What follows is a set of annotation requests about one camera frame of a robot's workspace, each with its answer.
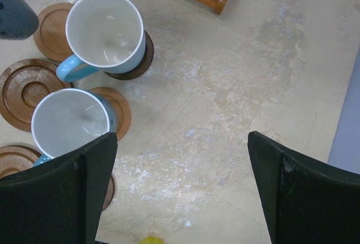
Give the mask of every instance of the yellow ball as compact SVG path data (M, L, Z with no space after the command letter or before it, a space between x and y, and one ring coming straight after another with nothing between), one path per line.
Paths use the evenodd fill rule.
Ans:
M164 244L164 241L158 237L146 237L140 241L140 244Z

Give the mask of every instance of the dark brown coaster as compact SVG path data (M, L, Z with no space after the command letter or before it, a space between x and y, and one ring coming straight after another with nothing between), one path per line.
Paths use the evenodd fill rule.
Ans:
M124 74L110 74L110 73L106 73L106 74L108 76L111 76L112 78L119 80L130 80L144 74L147 71L147 69L150 67L152 63L152 59L154 58L154 44L152 43L152 40L147 32L145 32L145 39L146 39L145 54L142 60L140 61L140 64L137 65L135 69Z
M102 205L102 211L104 211L110 205L111 200L113 200L114 193L115 193L115 183L113 176L111 176L109 185L107 186L105 201L103 202Z
M112 88L93 88L90 91L102 96L111 103L118 117L116 136L118 140L122 139L129 130L131 123L131 111L128 101L123 95Z
M36 150L25 146L6 146L0 148L0 178L33 167L41 157Z
M46 60L21 60L0 76L0 113L17 129L31 131L33 112L46 95L72 85L56 76L56 65Z
M63 61L73 54L65 34L66 19L72 7L70 3L57 3L38 15L40 27L34 33L35 44L51 60Z

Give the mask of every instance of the mug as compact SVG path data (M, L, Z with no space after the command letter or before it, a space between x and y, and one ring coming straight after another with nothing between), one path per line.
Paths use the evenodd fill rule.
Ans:
M79 0L66 19L66 39L74 54L56 74L73 82L102 70L122 74L133 70L145 54L145 30L130 0Z
M107 100L82 89L64 88L40 101L31 119L31 133L40 151L53 159L116 132L117 124Z

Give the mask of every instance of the table surface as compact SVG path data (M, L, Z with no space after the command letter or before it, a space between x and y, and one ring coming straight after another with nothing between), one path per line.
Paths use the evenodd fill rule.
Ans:
M56 2L26 0L39 13ZM360 41L360 0L229 0L221 16L191 0L132 0L154 46L135 80L97 73L132 110L113 202L97 239L270 243L248 151L258 130L327 161ZM1 41L0 69L44 56L32 38ZM34 145L0 118L0 144Z

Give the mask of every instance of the dark blue object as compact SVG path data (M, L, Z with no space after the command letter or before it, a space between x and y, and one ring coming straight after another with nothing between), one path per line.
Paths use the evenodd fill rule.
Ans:
M38 26L38 16L24 0L0 0L0 39L26 39Z

